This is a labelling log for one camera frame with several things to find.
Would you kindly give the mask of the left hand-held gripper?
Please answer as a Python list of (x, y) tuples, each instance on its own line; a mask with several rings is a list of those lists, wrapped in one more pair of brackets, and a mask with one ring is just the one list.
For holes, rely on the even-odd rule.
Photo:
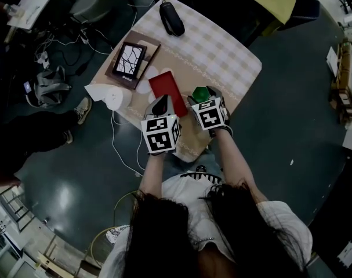
[(149, 154), (176, 151), (181, 127), (171, 96), (158, 97), (146, 108), (141, 130)]

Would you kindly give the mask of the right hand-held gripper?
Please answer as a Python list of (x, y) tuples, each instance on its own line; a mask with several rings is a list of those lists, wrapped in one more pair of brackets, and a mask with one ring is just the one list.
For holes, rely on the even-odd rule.
[(187, 101), (192, 105), (191, 108), (202, 130), (224, 126), (227, 117), (227, 109), (221, 99), (222, 92), (213, 86), (206, 86), (206, 88), (211, 100), (198, 104), (192, 96), (187, 96)]

